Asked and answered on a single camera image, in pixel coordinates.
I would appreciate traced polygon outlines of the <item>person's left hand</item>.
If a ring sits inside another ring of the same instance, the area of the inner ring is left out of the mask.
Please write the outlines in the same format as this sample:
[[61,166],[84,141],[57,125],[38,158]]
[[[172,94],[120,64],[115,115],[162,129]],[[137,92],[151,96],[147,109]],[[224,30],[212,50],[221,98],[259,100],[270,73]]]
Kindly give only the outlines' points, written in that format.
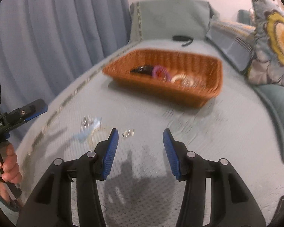
[[[4,163],[0,162],[0,169],[4,171],[4,173],[2,174],[2,180],[4,182],[18,184],[22,180],[22,175],[20,173],[19,165],[17,163],[17,155],[11,143],[6,142],[4,145],[6,158],[4,160]],[[10,203],[10,196],[2,181],[0,181],[0,197],[7,204]]]

